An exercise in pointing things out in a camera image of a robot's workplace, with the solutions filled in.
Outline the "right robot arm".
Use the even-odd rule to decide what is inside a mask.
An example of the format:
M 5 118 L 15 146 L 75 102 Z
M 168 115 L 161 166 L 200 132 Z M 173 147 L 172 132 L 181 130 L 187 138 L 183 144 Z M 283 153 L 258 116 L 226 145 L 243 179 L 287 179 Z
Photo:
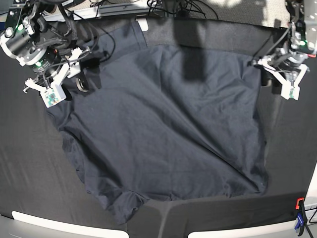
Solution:
M 48 24 L 43 16 L 44 11 L 55 8 L 65 20 L 66 32 Z M 79 61 L 91 52 L 90 47 L 81 49 L 77 40 L 74 13 L 61 0 L 15 0 L 8 10 L 0 46 L 8 57 L 36 74 L 25 81 L 25 92 L 34 89 L 43 97 L 64 99 L 64 79 L 79 74 Z

